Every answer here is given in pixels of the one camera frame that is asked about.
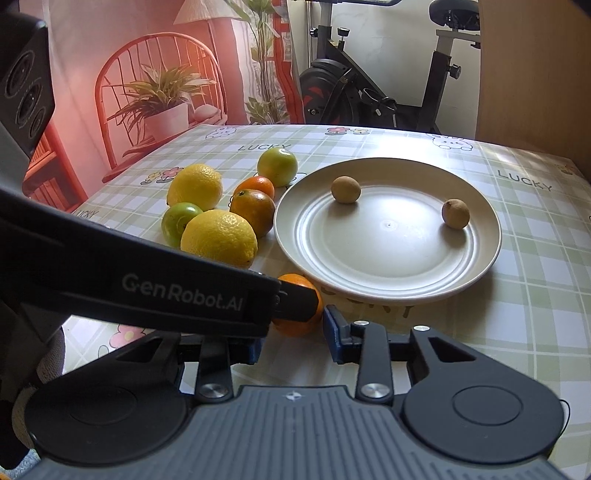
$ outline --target exercise bike seat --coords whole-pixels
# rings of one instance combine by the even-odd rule
[[[434,0],[429,17],[437,25],[454,30],[480,30],[478,2],[474,0]]]

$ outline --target plate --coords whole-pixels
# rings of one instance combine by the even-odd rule
[[[356,179],[361,197],[335,202],[332,181]],[[463,200],[470,223],[443,223],[447,199]],[[275,235],[310,278],[350,299],[415,305],[468,288],[501,249],[491,204],[468,182],[441,168],[399,158],[360,158],[309,174],[283,195]]]

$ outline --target camera lens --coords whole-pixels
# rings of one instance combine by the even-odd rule
[[[12,68],[8,81],[6,83],[6,95],[7,97],[13,97],[22,88],[27,81],[27,77],[33,67],[33,60],[35,55],[32,51],[26,52],[21,58],[18,59],[16,65]]]
[[[29,88],[28,92],[25,93],[25,96],[21,100],[21,106],[18,109],[17,113],[17,125],[22,127],[24,124],[27,123],[29,117],[33,113],[33,110],[37,106],[37,102],[39,101],[39,97],[41,96],[41,85],[39,83],[35,83]]]
[[[37,112],[33,122],[31,124],[31,128],[29,129],[29,138],[33,138],[35,135],[39,133],[39,129],[43,124],[43,118],[45,117],[45,107]]]

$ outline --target lamp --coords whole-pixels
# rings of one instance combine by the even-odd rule
[[[174,25],[206,20],[209,36],[212,39],[213,53],[217,58],[216,43],[210,22],[212,18],[240,19],[224,0],[185,0],[174,20]]]

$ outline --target table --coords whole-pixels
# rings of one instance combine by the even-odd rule
[[[163,243],[160,219],[167,208],[167,183],[180,168],[206,163],[217,169],[224,186],[219,207],[227,209],[234,188],[255,174],[260,154],[274,146],[298,157],[298,178],[351,158],[399,157],[445,168],[488,198],[501,221],[503,245],[492,271],[470,289],[438,303],[389,307],[351,301],[323,288],[324,301],[335,304],[349,321],[373,320],[391,332],[430,325],[545,383],[572,410],[551,460],[573,479],[583,479],[591,467],[591,186],[571,161],[413,132],[202,126],[146,156],[74,214]],[[273,232],[259,242],[252,268],[273,276],[298,271]],[[64,331],[66,371],[146,333],[79,317],[68,320]],[[393,367],[401,393],[409,388],[405,369]],[[191,391],[195,373],[196,365],[188,365],[184,390]],[[233,373],[236,386],[352,388],[356,366],[333,364],[320,333],[287,339],[271,330],[258,364],[236,365]]]

